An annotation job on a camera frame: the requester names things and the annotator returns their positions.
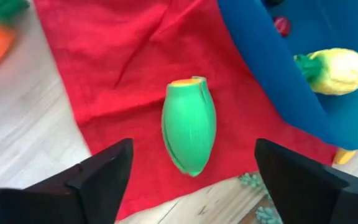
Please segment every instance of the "light wood floor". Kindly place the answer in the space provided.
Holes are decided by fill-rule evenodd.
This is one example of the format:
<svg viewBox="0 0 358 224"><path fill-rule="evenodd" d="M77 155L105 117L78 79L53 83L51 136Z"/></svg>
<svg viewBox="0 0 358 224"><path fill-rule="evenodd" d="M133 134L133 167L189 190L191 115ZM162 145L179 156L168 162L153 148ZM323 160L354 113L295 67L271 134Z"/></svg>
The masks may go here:
<svg viewBox="0 0 358 224"><path fill-rule="evenodd" d="M0 187L27 187L89 156L34 11L21 32L0 64ZM358 154L337 168L358 176ZM120 223L239 223L262 197L229 179Z"/></svg>

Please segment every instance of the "blue bin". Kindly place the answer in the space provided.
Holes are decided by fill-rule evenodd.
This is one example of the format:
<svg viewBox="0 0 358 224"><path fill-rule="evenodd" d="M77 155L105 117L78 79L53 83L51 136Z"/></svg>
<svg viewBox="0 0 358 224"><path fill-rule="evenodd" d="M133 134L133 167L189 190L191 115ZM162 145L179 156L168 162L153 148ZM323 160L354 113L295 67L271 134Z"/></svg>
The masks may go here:
<svg viewBox="0 0 358 224"><path fill-rule="evenodd" d="M342 47L358 52L358 1L286 0L266 9L260 0L219 0L223 19L242 58L291 125L347 150L358 149L358 90L326 96L310 90L295 54ZM291 21L282 38L273 16Z"/></svg>

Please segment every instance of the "yellow object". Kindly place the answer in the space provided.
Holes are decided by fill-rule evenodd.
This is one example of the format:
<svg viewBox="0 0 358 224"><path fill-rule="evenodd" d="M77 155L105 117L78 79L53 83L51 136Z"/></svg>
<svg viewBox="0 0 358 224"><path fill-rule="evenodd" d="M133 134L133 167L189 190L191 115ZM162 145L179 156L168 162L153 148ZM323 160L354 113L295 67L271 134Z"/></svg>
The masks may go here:
<svg viewBox="0 0 358 224"><path fill-rule="evenodd" d="M345 150L342 148L338 149L338 152L336 152L334 163L335 164L346 164L349 162L350 159L356 154L356 150Z"/></svg>
<svg viewBox="0 0 358 224"><path fill-rule="evenodd" d="M319 50L294 59L314 92L343 95L358 89L358 53L354 50Z"/></svg>

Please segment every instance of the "red fabric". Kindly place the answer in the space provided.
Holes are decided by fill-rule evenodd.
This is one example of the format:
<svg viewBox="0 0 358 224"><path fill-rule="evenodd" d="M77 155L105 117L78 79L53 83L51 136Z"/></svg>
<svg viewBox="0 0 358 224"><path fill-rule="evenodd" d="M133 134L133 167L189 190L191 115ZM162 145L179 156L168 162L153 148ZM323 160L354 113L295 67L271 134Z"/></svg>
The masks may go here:
<svg viewBox="0 0 358 224"><path fill-rule="evenodd" d="M333 147L279 117L236 50L216 1L35 3L91 152L134 139L134 165L118 219L257 170L257 138L331 163ZM211 158L196 178L173 165L160 127L166 85L193 75L208 79L217 114Z"/></svg>

